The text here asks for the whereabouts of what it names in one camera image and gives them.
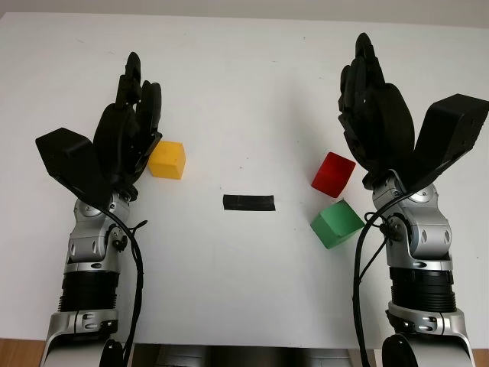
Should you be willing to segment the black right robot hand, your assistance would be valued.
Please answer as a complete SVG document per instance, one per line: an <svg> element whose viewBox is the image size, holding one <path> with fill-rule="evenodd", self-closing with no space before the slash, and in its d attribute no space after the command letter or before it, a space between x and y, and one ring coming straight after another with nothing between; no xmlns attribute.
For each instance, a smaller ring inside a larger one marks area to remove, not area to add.
<svg viewBox="0 0 489 367"><path fill-rule="evenodd" d="M414 127L400 91L385 81L366 33L358 35L355 58L341 72L338 107L348 148L367 171L362 183L373 190L413 152Z"/></svg>

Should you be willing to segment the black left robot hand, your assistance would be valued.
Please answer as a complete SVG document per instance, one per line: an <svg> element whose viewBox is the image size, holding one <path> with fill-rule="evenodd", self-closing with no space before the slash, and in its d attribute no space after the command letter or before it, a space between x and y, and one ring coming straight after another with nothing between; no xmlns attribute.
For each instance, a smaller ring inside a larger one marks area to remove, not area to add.
<svg viewBox="0 0 489 367"><path fill-rule="evenodd" d="M162 138L159 83L141 79L141 60L132 52L119 77L115 102L100 118L93 144L104 178L130 201L138 197L136 181Z"/></svg>

